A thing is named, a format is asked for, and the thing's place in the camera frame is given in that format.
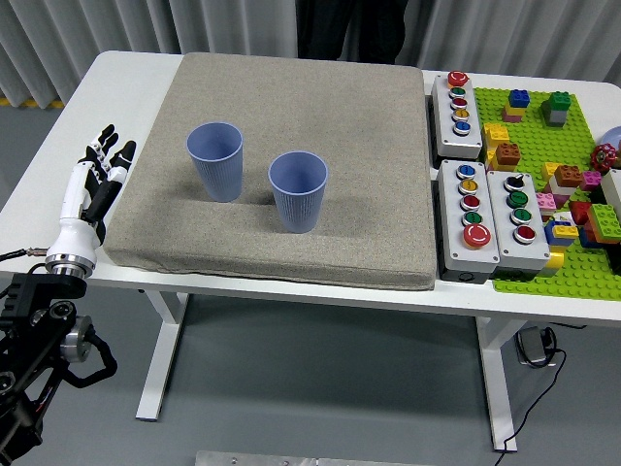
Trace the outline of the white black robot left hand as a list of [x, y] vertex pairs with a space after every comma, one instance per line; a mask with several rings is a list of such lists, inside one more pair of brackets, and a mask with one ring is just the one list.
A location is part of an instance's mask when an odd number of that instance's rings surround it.
[[117, 141], [110, 124], [86, 146], [72, 169], [60, 211], [59, 236], [46, 257], [46, 268], [52, 274], [87, 278], [95, 269], [96, 250], [106, 236], [104, 217], [126, 181], [136, 150], [130, 140], [110, 155]]

